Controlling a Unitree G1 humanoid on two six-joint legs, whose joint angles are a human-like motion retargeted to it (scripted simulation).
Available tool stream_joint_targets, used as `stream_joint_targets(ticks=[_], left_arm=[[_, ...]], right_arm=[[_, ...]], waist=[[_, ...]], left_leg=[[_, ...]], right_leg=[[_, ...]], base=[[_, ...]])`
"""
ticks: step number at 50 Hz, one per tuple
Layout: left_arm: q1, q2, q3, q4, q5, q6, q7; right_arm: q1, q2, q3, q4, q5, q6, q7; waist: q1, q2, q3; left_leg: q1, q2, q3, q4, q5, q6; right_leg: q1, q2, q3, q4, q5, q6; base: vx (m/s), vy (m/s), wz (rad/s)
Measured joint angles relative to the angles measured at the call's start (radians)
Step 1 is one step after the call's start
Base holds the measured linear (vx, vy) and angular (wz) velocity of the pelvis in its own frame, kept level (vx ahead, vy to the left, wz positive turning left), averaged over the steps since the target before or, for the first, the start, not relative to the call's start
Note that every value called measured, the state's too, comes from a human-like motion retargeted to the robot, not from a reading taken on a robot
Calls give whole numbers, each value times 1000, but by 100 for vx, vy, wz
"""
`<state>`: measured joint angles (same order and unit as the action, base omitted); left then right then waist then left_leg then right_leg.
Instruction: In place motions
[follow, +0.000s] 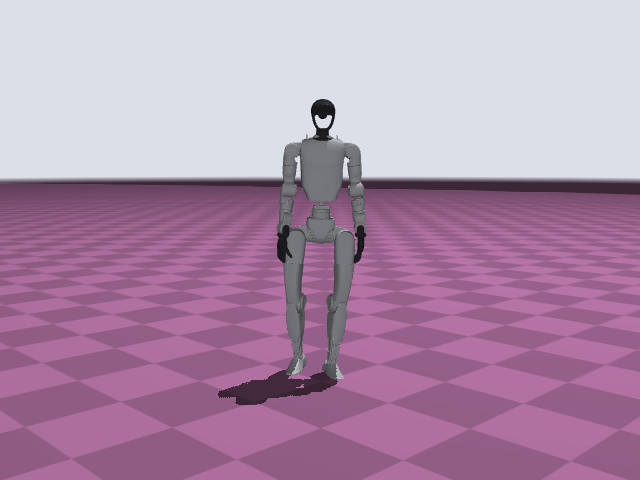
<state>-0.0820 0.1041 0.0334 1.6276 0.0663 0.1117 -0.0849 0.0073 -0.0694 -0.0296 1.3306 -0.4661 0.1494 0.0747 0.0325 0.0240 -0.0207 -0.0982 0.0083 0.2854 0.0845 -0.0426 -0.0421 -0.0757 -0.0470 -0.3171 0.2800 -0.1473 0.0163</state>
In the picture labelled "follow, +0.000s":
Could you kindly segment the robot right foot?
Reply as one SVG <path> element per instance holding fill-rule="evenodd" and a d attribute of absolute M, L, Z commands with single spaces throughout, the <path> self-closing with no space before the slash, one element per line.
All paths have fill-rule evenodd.
<path fill-rule="evenodd" d="M 304 366 L 307 364 L 307 360 L 305 355 L 303 354 L 303 358 L 299 359 L 299 354 L 297 358 L 293 358 L 289 367 L 287 368 L 285 374 L 286 375 L 297 375 L 303 371 Z"/>

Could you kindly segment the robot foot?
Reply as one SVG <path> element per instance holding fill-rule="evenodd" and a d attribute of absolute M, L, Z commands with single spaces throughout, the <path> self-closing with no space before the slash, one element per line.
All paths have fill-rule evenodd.
<path fill-rule="evenodd" d="M 326 372 L 326 374 L 332 379 L 344 379 L 339 367 L 337 364 L 333 364 L 333 360 L 331 361 L 331 365 L 327 365 L 327 360 L 324 362 L 322 366 L 322 370 Z"/>
<path fill-rule="evenodd" d="M 286 375 L 297 375 L 303 371 L 304 366 L 307 364 L 307 360 L 305 355 L 303 354 L 303 358 L 299 359 L 299 354 L 297 358 L 293 358 L 289 367 L 287 368 L 285 374 Z"/>

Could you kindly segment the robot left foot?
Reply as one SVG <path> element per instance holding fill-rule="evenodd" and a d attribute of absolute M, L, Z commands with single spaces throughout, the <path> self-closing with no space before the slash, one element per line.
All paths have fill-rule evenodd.
<path fill-rule="evenodd" d="M 337 364 L 333 364 L 333 360 L 331 361 L 331 365 L 327 365 L 327 360 L 324 362 L 322 366 L 322 370 L 326 372 L 326 374 L 332 379 L 344 379 L 339 367 Z"/>

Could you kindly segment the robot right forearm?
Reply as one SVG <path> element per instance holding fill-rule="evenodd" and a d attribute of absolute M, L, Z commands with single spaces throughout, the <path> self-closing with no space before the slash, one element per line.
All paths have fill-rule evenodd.
<path fill-rule="evenodd" d="M 284 183 L 281 186 L 279 223 L 277 225 L 277 231 L 280 234 L 282 234 L 282 229 L 284 225 L 288 225 L 291 231 L 292 207 L 294 204 L 294 200 L 288 197 L 283 197 L 283 187 L 284 187 Z"/>

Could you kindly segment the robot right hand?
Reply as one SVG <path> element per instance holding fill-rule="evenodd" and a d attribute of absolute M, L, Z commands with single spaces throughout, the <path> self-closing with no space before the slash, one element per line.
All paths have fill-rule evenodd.
<path fill-rule="evenodd" d="M 280 233 L 277 234 L 277 236 L 279 237 L 277 242 L 277 249 L 278 249 L 277 256 L 278 256 L 278 259 L 280 259 L 280 261 L 283 263 L 285 263 L 286 261 L 286 253 L 290 258 L 292 258 L 292 254 L 289 252 L 287 248 L 287 237 L 289 237 L 289 231 L 290 231 L 289 226 L 284 225 L 282 229 L 282 234 Z"/>

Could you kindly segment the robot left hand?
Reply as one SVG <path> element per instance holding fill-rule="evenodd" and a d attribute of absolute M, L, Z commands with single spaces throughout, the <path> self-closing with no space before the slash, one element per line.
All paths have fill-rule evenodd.
<path fill-rule="evenodd" d="M 362 225 L 359 225 L 357 227 L 357 233 L 355 232 L 355 236 L 358 238 L 358 242 L 357 242 L 358 250 L 357 250 L 357 254 L 354 256 L 354 264 L 360 261 L 361 255 L 364 249 L 364 237 L 366 236 L 366 233 L 364 233 L 364 227 Z"/>

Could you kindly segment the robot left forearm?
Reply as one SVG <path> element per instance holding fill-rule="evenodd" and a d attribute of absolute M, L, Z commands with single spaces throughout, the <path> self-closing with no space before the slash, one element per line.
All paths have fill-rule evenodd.
<path fill-rule="evenodd" d="M 363 196 L 361 198 L 354 198 L 354 200 L 351 200 L 351 205 L 352 205 L 352 213 L 353 213 L 353 221 L 354 221 L 354 230 L 357 233 L 357 227 L 359 225 L 362 225 L 364 227 L 364 233 L 366 232 L 366 226 L 364 224 L 366 217 L 365 217 L 365 195 L 364 195 L 364 186 L 362 184 L 362 188 L 363 188 Z"/>

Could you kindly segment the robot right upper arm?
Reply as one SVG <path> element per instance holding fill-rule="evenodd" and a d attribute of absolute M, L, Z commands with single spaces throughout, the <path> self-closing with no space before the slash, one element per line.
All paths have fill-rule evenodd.
<path fill-rule="evenodd" d="M 300 156 L 302 142 L 289 143 L 284 150 L 283 157 L 283 196 L 294 197 L 297 193 L 297 184 L 294 183 L 297 169 L 295 158 Z"/>

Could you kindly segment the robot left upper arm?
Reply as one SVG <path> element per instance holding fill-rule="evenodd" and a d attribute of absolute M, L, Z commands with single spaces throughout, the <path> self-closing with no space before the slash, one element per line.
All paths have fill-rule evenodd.
<path fill-rule="evenodd" d="M 356 144 L 345 143 L 345 157 L 349 159 L 347 163 L 350 185 L 347 186 L 348 195 L 350 197 L 362 197 L 363 188 L 361 183 L 361 152 Z"/>

